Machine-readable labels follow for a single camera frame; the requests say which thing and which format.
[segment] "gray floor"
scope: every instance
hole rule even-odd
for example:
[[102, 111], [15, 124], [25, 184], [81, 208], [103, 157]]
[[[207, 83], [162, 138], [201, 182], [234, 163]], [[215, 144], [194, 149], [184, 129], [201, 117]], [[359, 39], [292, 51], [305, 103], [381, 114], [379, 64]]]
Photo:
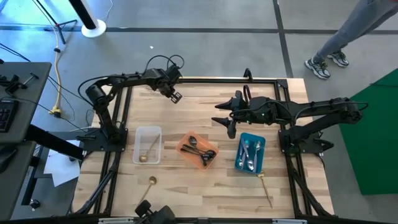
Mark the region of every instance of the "gray floor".
[[[43, 0], [59, 22], [76, 18], [68, 1]], [[90, 0], [94, 13], [103, 17], [110, 7], [108, 0]], [[279, 0], [285, 29], [338, 29], [348, 16], [355, 0]], [[29, 0], [9, 1], [0, 13], [0, 24], [43, 24], [47, 21]], [[277, 29], [272, 0], [114, 0], [107, 20], [108, 27], [162, 28], [248, 28]], [[398, 30], [398, 16], [380, 26]], [[87, 78], [144, 69], [153, 55], [180, 54], [186, 61], [185, 76], [240, 77], [246, 67], [256, 77], [286, 77], [278, 34], [236, 33], [140, 33], [107, 32], [97, 39], [87, 39], [80, 32], [67, 32], [68, 45], [59, 63], [62, 85], [76, 91]], [[329, 80], [320, 80], [303, 66], [327, 40], [328, 35], [286, 35], [287, 50], [295, 78], [304, 78], [309, 100], [352, 96], [370, 83], [397, 68], [398, 35], [368, 35], [345, 48], [351, 65], [338, 68], [330, 63]], [[55, 38], [51, 32], [0, 30], [0, 42], [32, 61], [52, 62]], [[3, 50], [5, 61], [22, 61]], [[164, 66], [155, 60], [153, 67]], [[75, 109], [74, 124], [87, 126], [89, 107], [64, 93]], [[40, 103], [52, 108], [56, 91], [46, 85]], [[63, 116], [73, 113], [62, 101]], [[38, 108], [33, 123], [49, 131], [74, 129]], [[326, 176], [335, 213], [345, 218], [398, 223], [398, 195], [362, 196], [337, 126], [325, 131], [324, 138], [335, 143], [325, 153]], [[51, 180], [40, 180], [34, 197], [42, 201], [35, 212], [17, 206], [13, 218], [64, 215], [72, 199], [75, 180], [53, 188]]]

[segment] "sneaker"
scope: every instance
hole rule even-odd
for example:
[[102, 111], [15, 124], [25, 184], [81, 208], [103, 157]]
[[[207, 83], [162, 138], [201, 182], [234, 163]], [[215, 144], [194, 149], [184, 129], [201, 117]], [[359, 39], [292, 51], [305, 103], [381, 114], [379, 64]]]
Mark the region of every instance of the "sneaker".
[[349, 62], [347, 61], [346, 55], [342, 51], [336, 51], [328, 55], [328, 58], [332, 59], [340, 67], [347, 67]]
[[325, 63], [325, 61], [314, 62], [313, 58], [311, 58], [306, 60], [304, 64], [308, 69], [311, 69], [318, 78], [327, 79], [330, 77], [328, 70], [326, 70], [328, 64]]

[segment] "white paper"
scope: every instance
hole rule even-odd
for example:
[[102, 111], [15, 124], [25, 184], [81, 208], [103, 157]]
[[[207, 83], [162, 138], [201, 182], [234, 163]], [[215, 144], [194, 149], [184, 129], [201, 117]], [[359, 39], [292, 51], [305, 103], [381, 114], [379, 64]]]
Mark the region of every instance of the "white paper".
[[[68, 142], [76, 146], [79, 146], [80, 143], [76, 140], [69, 140]], [[56, 187], [78, 177], [80, 166], [77, 160], [71, 162], [68, 156], [50, 150], [45, 163], [44, 174], [52, 174], [53, 183]]]

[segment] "wooden tabletop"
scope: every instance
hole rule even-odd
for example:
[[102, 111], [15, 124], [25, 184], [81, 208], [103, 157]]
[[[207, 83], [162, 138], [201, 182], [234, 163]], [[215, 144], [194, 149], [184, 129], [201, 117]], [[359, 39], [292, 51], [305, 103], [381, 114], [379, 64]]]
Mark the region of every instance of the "wooden tabletop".
[[[297, 103], [308, 102], [303, 79], [287, 80], [291, 100]], [[252, 97], [275, 98], [272, 85], [249, 84], [249, 86]], [[148, 86], [133, 88], [126, 125], [129, 135], [126, 150], [122, 153], [119, 165], [112, 216], [137, 216], [134, 209], [149, 185], [149, 177], [155, 176], [157, 184], [149, 190], [146, 199], [152, 204], [153, 210], [159, 210], [164, 205], [168, 205], [176, 217], [294, 217], [285, 157], [280, 152], [277, 138], [279, 125], [238, 124], [236, 138], [229, 139], [226, 128], [210, 119], [213, 116], [221, 118], [228, 116], [228, 111], [218, 110], [214, 105], [228, 101], [234, 96], [236, 90], [243, 90], [243, 85], [184, 83], [175, 88], [183, 95], [176, 105], [159, 92], [152, 91]], [[113, 103], [114, 101], [111, 102], [109, 111], [113, 110]], [[122, 100], [119, 118], [121, 118], [123, 105]], [[302, 118], [298, 120], [298, 124], [303, 125], [311, 120], [311, 118]], [[96, 116], [93, 126], [99, 126]], [[163, 145], [160, 164], [140, 166], [132, 163], [135, 130], [140, 126], [162, 128]], [[209, 140], [220, 150], [207, 171], [197, 169], [175, 150], [179, 140], [191, 130]], [[264, 180], [273, 208], [267, 201], [261, 180], [255, 175], [234, 169], [234, 158], [242, 132], [263, 136], [266, 139], [266, 151], [263, 158], [263, 169], [266, 175]], [[75, 190], [74, 210], [79, 209], [86, 202], [98, 185], [103, 156], [103, 152], [94, 152], [85, 159]], [[325, 210], [333, 213], [321, 161], [312, 154], [303, 154], [302, 157], [308, 188]], [[299, 189], [297, 192], [300, 208], [305, 211], [302, 193]], [[105, 206], [108, 188], [103, 196], [101, 211]]]

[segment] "keyboard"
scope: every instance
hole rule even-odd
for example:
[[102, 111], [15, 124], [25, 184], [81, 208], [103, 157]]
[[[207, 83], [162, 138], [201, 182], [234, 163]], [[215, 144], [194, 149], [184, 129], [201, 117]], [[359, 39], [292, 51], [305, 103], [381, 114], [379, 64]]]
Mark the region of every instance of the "keyboard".
[[17, 112], [18, 101], [0, 101], [0, 133], [8, 132], [14, 115]]

